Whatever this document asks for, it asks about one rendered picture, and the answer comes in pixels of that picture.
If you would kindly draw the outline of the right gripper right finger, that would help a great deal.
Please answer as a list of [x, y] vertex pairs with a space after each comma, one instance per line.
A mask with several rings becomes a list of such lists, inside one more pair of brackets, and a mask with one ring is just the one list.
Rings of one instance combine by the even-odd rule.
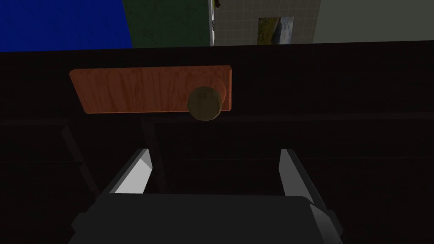
[[286, 196], [300, 196], [318, 208], [325, 204], [293, 150], [282, 149], [278, 166]]

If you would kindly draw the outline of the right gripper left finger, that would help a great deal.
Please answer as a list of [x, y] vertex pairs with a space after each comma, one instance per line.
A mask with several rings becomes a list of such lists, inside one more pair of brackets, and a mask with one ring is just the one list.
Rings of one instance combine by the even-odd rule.
[[153, 166], [148, 149], [138, 149], [109, 184], [110, 194], [142, 194]]

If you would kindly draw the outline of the brown wooden drawer front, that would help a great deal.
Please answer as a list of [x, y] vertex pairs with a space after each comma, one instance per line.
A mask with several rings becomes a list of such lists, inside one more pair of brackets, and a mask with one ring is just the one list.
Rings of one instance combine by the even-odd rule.
[[229, 65], [74, 69], [69, 73], [87, 114], [186, 112], [197, 87], [219, 92], [223, 111], [231, 110]]

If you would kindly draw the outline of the olive round knob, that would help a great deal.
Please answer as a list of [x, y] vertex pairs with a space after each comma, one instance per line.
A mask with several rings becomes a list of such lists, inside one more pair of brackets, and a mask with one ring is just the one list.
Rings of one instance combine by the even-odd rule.
[[210, 121], [220, 115], [222, 99], [217, 90], [202, 86], [194, 89], [188, 97], [189, 114], [200, 121]]

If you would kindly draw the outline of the landscape picture on wall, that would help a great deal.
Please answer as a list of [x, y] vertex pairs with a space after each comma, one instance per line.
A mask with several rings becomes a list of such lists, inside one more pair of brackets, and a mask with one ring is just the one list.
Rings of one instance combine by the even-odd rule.
[[262, 17], [258, 21], [257, 45], [290, 44], [294, 17]]

